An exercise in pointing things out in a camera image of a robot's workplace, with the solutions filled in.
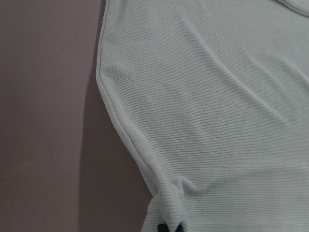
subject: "cloth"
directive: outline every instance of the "cloth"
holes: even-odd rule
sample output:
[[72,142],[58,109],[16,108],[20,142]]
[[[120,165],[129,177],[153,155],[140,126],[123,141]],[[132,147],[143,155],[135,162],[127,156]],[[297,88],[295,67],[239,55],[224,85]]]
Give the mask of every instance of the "cloth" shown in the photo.
[[107,0],[96,79],[142,232],[309,231],[309,1]]

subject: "garment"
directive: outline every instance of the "garment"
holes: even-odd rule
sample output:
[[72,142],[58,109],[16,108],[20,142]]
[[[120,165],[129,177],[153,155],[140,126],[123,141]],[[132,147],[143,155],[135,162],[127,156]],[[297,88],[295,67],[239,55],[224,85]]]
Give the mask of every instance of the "garment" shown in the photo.
[[309,231],[309,2],[107,0],[97,84],[142,232]]

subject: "white fabric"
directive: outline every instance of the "white fabric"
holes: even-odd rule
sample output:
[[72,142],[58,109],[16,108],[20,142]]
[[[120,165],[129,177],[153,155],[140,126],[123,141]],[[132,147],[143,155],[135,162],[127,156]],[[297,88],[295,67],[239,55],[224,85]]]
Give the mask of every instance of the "white fabric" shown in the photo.
[[96,77],[153,196],[142,232],[309,231],[308,7],[107,0]]

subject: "bunched fabric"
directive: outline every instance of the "bunched fabric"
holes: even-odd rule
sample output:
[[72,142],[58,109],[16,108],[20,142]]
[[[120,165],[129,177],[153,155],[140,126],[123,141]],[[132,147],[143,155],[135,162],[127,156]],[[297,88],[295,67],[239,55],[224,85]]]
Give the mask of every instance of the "bunched fabric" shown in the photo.
[[142,232],[309,231],[309,1],[107,0],[96,79]]

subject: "brown surface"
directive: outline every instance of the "brown surface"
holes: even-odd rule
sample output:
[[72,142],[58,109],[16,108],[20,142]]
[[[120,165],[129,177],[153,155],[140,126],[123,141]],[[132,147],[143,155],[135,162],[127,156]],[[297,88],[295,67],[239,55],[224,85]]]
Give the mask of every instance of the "brown surface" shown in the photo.
[[95,80],[105,1],[0,4],[0,231],[138,232],[151,194]]

